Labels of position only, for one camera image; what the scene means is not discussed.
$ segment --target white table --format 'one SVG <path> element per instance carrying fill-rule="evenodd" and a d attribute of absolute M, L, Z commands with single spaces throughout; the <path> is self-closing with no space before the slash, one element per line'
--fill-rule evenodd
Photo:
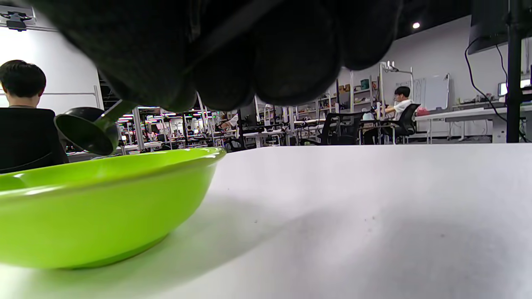
<path fill-rule="evenodd" d="M 256 148 L 260 148 L 262 147 L 262 144 L 264 143 L 264 139 L 269 136 L 277 136 L 277 138 L 279 138 L 279 143 L 280 143 L 282 134 L 283 134 L 283 131 L 281 129 L 277 129 L 271 132 L 263 131 L 263 132 L 245 133 L 244 138 L 254 138 Z"/>
<path fill-rule="evenodd" d="M 497 113 L 506 118 L 506 108 L 497 108 Z M 532 132 L 532 105 L 521 106 L 521 113 L 527 119 L 527 132 Z M 416 117 L 416 121 L 429 121 L 429 131 L 427 133 L 427 141 L 432 142 L 432 122 L 433 121 L 470 121 L 470 120 L 490 120 L 493 123 L 492 128 L 492 142 L 506 143 L 506 122 L 500 119 L 493 109 L 466 109 L 452 112 L 437 113 L 431 115 L 424 115 Z"/>
<path fill-rule="evenodd" d="M 201 207 L 157 247 L 95 270 L 0 266 L 0 298 L 530 299 L 531 150 L 464 144 L 231 153 Z M 379 188 L 381 169 L 389 168 L 382 157 L 401 157 L 393 169 L 402 171 Z"/>
<path fill-rule="evenodd" d="M 162 142 L 148 142 L 144 144 L 145 148 L 153 149 L 157 147 L 161 147 Z M 126 153 L 132 152 L 132 151 L 138 151 L 138 145 L 126 145 L 124 146 L 124 151 Z M 120 146 L 117 146 L 116 150 L 114 151 L 115 154 L 121 153 Z M 75 153 L 67 153 L 66 156 L 69 158 L 70 162 L 80 162 L 85 160 L 90 160 L 94 157 L 97 157 L 97 154 L 89 153 L 89 152 L 75 152 Z"/>

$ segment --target white shirt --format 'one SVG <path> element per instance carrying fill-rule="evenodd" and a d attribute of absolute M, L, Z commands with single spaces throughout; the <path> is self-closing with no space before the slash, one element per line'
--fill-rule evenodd
<path fill-rule="evenodd" d="M 230 119 L 228 122 L 231 124 L 232 127 L 236 126 L 236 122 L 238 121 L 238 114 L 235 114 L 232 119 Z"/>
<path fill-rule="evenodd" d="M 406 99 L 402 102 L 398 102 L 397 104 L 395 104 L 394 105 L 394 109 L 395 109 L 394 120 L 399 120 L 403 111 L 406 109 L 406 107 L 410 106 L 410 104 L 412 104 L 411 99 Z"/>

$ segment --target black pole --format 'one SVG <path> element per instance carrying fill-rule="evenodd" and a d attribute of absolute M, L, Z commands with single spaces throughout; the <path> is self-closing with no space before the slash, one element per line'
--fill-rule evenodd
<path fill-rule="evenodd" d="M 338 113 L 340 113 L 340 87 L 338 84 L 338 78 L 336 78 L 336 103 L 338 103 Z"/>
<path fill-rule="evenodd" d="M 183 117 L 183 122 L 181 124 L 182 124 L 182 127 L 183 127 L 183 136 L 185 137 L 185 146 L 188 146 L 187 124 L 185 123 L 186 122 L 185 114 L 183 113 L 183 114 L 181 114 L 181 116 Z"/>
<path fill-rule="evenodd" d="M 240 109 L 238 109 L 238 111 L 236 112 L 237 115 L 238 115 L 238 122 L 237 122 L 237 126 L 238 126 L 238 142 L 240 143 L 240 146 L 242 148 L 246 148 L 245 144 L 244 144 L 244 129 L 242 128 L 242 113 L 240 112 Z"/>
<path fill-rule="evenodd" d="M 521 40 L 519 22 L 521 21 L 521 0 L 510 0 L 508 18 L 508 95 L 506 103 L 506 142 L 519 142 L 519 121 L 521 117 Z"/>

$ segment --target computer monitor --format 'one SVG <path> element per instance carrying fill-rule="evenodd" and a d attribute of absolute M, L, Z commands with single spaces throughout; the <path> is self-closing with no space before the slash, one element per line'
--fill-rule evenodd
<path fill-rule="evenodd" d="M 243 127 L 256 127 L 257 126 L 257 110 L 255 108 L 255 101 L 247 106 L 240 108 L 240 116 L 243 118 L 242 126 Z"/>
<path fill-rule="evenodd" d="M 521 1 L 523 7 L 522 19 L 525 20 L 525 23 L 532 25 L 532 0 Z M 469 55 L 508 42 L 508 28 L 505 23 L 505 18 L 508 14 L 508 3 L 509 0 L 471 1 L 469 43 L 476 39 L 478 40 L 469 48 Z"/>
<path fill-rule="evenodd" d="M 525 86 L 530 86 L 530 79 L 523 79 L 521 80 L 521 88 Z M 501 82 L 498 85 L 498 95 L 499 97 L 505 96 L 508 93 L 508 89 L 506 88 L 506 82 Z"/>

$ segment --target green bowl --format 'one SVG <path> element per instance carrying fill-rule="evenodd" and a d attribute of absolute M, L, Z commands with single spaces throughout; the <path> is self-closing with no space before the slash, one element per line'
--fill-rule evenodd
<path fill-rule="evenodd" d="M 219 148 L 127 155 L 0 176 L 0 262 L 93 268 L 160 242 L 201 204 Z"/>

